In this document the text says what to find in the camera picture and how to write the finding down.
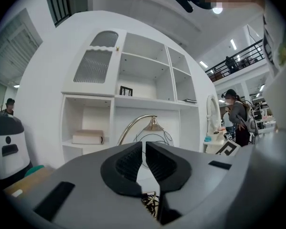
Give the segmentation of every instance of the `backpack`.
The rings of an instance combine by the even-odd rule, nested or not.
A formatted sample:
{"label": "backpack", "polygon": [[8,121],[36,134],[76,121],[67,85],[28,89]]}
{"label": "backpack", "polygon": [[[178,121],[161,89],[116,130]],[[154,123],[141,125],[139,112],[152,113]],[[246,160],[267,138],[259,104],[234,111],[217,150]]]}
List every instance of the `backpack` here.
{"label": "backpack", "polygon": [[237,115],[237,118],[239,118],[244,124],[245,126],[247,127],[248,129],[248,132],[253,132],[255,133],[256,130],[257,130],[257,126],[256,126],[256,122],[255,122],[255,119],[254,119],[254,115],[253,115],[253,111],[252,111],[252,108],[249,107],[249,108],[246,108],[246,111],[247,111],[247,121],[245,121],[241,116]]}

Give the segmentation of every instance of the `woman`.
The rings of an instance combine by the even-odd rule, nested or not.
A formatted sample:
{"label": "woman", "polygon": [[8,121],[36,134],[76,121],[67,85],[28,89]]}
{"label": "woman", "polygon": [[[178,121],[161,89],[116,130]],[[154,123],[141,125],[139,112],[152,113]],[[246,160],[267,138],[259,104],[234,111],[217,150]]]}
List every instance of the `woman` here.
{"label": "woman", "polygon": [[225,108],[226,113],[223,116],[224,124],[225,124],[225,129],[229,133],[233,133],[233,123],[229,120],[230,117],[230,111],[231,109],[229,107]]}
{"label": "woman", "polygon": [[240,97],[233,89],[229,89],[225,94],[225,99],[228,104],[232,104],[233,108],[230,111],[229,120],[233,124],[237,124],[235,130],[235,142],[241,147],[248,145],[250,133],[244,123],[237,117],[240,116],[244,121],[247,121],[247,104],[244,104]]}

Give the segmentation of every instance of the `teal object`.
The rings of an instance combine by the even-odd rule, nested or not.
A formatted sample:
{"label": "teal object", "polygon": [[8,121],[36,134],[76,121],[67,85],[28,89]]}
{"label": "teal object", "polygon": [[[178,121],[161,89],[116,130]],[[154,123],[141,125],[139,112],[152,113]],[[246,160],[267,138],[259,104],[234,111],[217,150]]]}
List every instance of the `teal object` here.
{"label": "teal object", "polygon": [[29,170],[27,171],[27,173],[25,173],[24,177],[27,177],[27,176],[29,176],[30,174],[33,174],[35,171],[40,170],[41,168],[44,168],[44,166],[41,165],[41,166],[34,166],[34,167],[32,167],[31,169],[29,169]]}
{"label": "teal object", "polygon": [[209,135],[207,135],[204,139],[205,142],[210,142],[211,140],[212,138]]}

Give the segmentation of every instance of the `gray jacket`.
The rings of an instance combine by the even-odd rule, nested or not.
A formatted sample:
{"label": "gray jacket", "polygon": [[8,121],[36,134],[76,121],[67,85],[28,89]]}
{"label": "gray jacket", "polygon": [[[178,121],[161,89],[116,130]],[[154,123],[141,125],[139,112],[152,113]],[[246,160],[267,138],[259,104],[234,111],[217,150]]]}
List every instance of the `gray jacket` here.
{"label": "gray jacket", "polygon": [[237,115],[239,115],[240,117],[242,117],[244,119],[244,121],[247,120],[247,112],[246,112],[246,108],[244,105],[242,105],[240,102],[235,102],[233,105],[233,108],[230,112],[230,116],[229,116],[229,120],[233,123],[233,124],[239,124],[241,123],[241,120],[239,118],[237,118]]}

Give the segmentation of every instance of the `white door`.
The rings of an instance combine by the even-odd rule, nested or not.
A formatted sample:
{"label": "white door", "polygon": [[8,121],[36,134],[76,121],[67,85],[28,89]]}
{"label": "white door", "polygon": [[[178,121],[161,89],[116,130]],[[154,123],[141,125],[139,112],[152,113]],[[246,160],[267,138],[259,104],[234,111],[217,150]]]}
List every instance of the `white door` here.
{"label": "white door", "polygon": [[75,56],[62,92],[114,96],[126,34],[118,29],[93,30]]}

